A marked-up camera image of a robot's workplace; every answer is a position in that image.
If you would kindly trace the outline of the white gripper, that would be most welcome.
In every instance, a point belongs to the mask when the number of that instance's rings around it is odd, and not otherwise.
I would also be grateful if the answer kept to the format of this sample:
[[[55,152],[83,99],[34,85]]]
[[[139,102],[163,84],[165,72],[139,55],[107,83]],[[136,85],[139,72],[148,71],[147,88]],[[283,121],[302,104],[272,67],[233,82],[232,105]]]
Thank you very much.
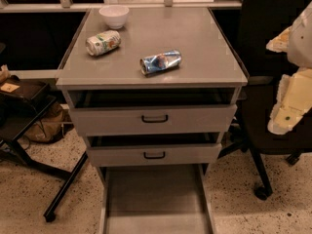
[[[274,135],[290,132],[312,108],[312,2],[286,28],[271,39],[266,49],[275,53],[288,52],[289,62],[299,67],[292,76],[283,75],[272,108],[267,129]]]

